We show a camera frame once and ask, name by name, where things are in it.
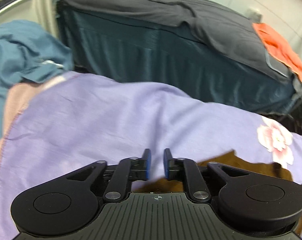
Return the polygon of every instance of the dark teal fabric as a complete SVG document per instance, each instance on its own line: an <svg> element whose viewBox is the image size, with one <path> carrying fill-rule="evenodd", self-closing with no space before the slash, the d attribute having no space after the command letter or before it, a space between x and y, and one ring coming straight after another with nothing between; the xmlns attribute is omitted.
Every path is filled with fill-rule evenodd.
<svg viewBox="0 0 302 240"><path fill-rule="evenodd" d="M6 95L13 85L43 83L72 68L70 49L40 25L23 20L0 25L0 138Z"/></svg>
<svg viewBox="0 0 302 240"><path fill-rule="evenodd" d="M285 113L292 80L279 82L195 41L187 26L167 27L65 7L63 40L75 62L118 82L162 82L203 102Z"/></svg>

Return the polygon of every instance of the purple cloth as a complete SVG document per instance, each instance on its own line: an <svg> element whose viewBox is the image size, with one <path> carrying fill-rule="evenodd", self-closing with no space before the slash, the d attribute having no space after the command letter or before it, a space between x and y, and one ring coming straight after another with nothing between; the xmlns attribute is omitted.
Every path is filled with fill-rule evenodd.
<svg viewBox="0 0 302 240"><path fill-rule="evenodd" d="M165 148L197 162L234 149L248 162L271 163L257 139L260 125L260 115L166 84L80 74L37 95L12 126L0 164L0 240L18 233L10 205L19 193L96 160L117 164L150 148L152 181L164 176ZM294 134L290 147L288 169L302 183L302 136Z"/></svg>

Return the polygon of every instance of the crosshair symbol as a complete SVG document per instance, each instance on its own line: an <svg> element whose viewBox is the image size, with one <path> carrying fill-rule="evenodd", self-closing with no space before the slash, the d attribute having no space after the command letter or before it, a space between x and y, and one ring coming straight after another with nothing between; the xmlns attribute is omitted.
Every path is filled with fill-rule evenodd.
<svg viewBox="0 0 302 240"><path fill-rule="evenodd" d="M162 199L162 197L158 195L158 196L155 196L154 199L157 200L157 201L159 201L159 200Z"/></svg>

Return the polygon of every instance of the orange cloth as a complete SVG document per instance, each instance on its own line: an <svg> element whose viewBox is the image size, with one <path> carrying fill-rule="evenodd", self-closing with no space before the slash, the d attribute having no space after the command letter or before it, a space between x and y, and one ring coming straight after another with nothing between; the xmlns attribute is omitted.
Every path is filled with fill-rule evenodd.
<svg viewBox="0 0 302 240"><path fill-rule="evenodd" d="M264 43L269 54L291 68L302 82L302 61L292 50L285 38L265 23L253 23L253 28Z"/></svg>

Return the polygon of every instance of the pink flower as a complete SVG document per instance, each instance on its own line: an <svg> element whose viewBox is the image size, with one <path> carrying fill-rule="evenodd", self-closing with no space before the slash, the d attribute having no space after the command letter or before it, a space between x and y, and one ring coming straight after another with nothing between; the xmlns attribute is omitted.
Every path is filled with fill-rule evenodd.
<svg viewBox="0 0 302 240"><path fill-rule="evenodd" d="M258 140L272 152L273 161L287 168L287 163L293 164L293 154L289 145L292 144L292 134L277 121L262 117L267 126L261 125L258 129Z"/></svg>

